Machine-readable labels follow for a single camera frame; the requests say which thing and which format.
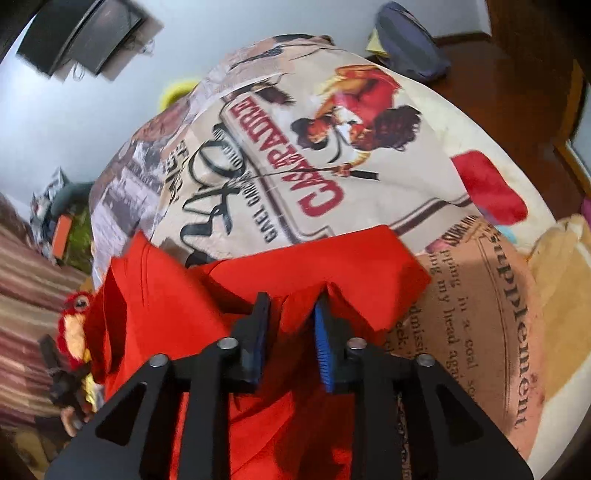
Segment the red parrot plush toy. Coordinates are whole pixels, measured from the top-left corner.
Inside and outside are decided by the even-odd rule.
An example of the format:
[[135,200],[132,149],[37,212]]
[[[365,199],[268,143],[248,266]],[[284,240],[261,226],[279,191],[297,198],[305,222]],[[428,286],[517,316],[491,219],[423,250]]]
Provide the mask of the red parrot plush toy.
[[76,370],[90,361],[84,323],[92,301],[91,293],[76,292],[65,300],[58,320],[57,348],[71,370]]

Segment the green bag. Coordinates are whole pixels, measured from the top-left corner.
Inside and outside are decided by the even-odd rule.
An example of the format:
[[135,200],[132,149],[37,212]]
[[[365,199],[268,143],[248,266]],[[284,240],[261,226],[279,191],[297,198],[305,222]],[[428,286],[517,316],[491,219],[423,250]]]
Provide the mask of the green bag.
[[72,223],[68,233],[63,262],[89,275],[92,269],[93,241],[88,207],[77,207],[71,217]]

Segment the orange box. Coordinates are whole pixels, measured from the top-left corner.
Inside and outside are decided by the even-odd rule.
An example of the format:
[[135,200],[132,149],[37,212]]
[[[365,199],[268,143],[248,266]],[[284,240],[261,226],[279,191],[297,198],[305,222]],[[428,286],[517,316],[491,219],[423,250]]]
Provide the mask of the orange box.
[[61,215],[58,218],[52,238],[52,255],[56,259],[62,259],[64,256],[71,226],[72,218],[69,215]]

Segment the dark grey plush pile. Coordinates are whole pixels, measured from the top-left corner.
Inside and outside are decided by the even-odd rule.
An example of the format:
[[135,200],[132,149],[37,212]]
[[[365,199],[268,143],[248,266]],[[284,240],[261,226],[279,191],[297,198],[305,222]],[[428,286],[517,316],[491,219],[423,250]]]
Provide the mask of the dark grey plush pile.
[[93,182],[68,183],[53,198],[49,213],[59,218],[73,205],[87,205]]

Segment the beige fleece blanket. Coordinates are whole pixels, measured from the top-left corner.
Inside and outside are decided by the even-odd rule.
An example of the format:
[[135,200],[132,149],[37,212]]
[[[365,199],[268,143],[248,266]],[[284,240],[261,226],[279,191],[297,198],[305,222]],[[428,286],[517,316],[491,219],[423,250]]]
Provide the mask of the beige fleece blanket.
[[542,235],[528,265],[542,301],[545,403],[528,463],[556,478],[590,434],[590,227],[581,215]]

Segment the yellow curved pillow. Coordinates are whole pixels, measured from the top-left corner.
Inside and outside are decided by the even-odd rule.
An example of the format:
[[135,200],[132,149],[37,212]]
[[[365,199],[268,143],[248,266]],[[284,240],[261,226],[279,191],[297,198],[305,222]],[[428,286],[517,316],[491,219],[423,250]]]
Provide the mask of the yellow curved pillow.
[[176,101],[190,94],[198,83],[196,79],[178,80],[165,87],[159,98],[159,111],[163,112]]

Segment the printed bed cover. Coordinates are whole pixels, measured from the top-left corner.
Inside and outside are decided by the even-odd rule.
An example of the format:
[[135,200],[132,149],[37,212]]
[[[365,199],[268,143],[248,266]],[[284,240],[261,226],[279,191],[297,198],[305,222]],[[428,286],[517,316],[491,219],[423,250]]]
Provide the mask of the printed bed cover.
[[139,232],[190,265],[389,227],[432,282],[385,320],[387,348],[434,355],[530,455],[545,388],[525,257],[553,216],[429,87],[322,38],[263,40],[137,130],[90,206],[96,286]]

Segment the wooden door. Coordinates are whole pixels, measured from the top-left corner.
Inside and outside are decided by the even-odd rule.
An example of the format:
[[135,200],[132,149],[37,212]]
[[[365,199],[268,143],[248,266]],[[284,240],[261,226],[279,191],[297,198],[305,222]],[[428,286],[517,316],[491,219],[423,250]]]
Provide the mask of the wooden door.
[[555,218],[586,188],[561,142],[583,103],[583,76],[542,1],[488,1],[491,31],[442,36],[448,75],[434,89],[476,121],[524,171]]

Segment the dark blue bag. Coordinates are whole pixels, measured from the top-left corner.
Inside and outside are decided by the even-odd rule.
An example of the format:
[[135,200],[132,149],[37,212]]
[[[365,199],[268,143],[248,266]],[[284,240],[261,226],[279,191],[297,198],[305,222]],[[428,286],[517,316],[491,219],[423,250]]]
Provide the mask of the dark blue bag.
[[397,2],[383,5],[376,16],[378,39],[388,67],[421,83],[444,77],[451,66],[428,30]]

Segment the wall mounted television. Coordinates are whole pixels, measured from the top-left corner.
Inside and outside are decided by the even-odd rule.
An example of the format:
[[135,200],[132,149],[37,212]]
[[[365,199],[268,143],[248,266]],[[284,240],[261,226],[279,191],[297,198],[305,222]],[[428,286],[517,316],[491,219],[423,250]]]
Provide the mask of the wall mounted television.
[[132,1],[50,1],[34,16],[17,55],[46,76],[70,61],[98,75],[146,19]]

